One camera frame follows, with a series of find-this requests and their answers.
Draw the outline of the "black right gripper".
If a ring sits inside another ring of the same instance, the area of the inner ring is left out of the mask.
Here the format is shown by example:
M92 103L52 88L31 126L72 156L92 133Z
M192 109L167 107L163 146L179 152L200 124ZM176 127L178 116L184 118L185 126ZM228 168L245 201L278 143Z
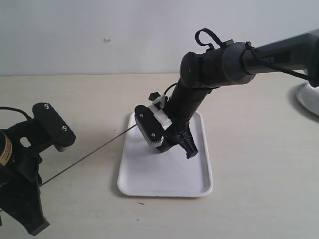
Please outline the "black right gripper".
M164 131L163 142L157 150L166 152L173 146L179 145L185 150L187 159L195 157L198 149L189 128L193 107L164 107L163 111L171 120L171 125Z

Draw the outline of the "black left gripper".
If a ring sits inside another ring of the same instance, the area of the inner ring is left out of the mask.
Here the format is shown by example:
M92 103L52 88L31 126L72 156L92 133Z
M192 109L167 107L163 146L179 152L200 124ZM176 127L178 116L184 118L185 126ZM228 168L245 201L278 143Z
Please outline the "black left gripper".
M50 223L42 211L40 153L52 145L37 119L0 131L0 208L36 236Z

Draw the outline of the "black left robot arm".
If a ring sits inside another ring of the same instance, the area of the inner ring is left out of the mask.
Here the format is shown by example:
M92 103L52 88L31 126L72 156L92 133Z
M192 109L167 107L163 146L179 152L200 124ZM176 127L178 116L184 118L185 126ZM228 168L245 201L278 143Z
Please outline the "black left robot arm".
M52 137L35 120L0 131L0 208L36 236L49 226L42 211L40 153Z

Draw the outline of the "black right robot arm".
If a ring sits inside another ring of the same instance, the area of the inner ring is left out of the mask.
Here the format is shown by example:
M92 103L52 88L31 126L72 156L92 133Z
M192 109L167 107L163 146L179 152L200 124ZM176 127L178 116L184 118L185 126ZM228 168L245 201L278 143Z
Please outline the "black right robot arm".
M188 52L182 58L179 80L171 85L172 95L166 98L163 111L171 120L165 130L163 142L157 147L166 152L175 145L192 158L198 153L193 141L189 121L212 90L224 86L245 85L257 74L282 72L319 86L319 31L311 30L290 38L275 41L260 47L251 42L222 42L207 28L196 32L196 42L201 32L207 33L218 45L211 43L205 53Z

